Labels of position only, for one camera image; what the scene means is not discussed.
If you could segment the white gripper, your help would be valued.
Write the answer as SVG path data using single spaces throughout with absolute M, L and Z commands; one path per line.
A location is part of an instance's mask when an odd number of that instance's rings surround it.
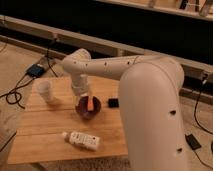
M 90 89 L 88 77 L 86 75 L 72 76 L 71 77 L 71 88 L 76 99 L 79 99 L 84 94 L 87 94 Z

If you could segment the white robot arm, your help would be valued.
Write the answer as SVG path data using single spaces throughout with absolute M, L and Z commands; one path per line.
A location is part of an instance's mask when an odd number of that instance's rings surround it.
M 118 100 L 132 171 L 189 171 L 179 91 L 181 65 L 171 57 L 134 55 L 93 59 L 79 49 L 62 60 L 75 95 L 87 77 L 119 82 Z

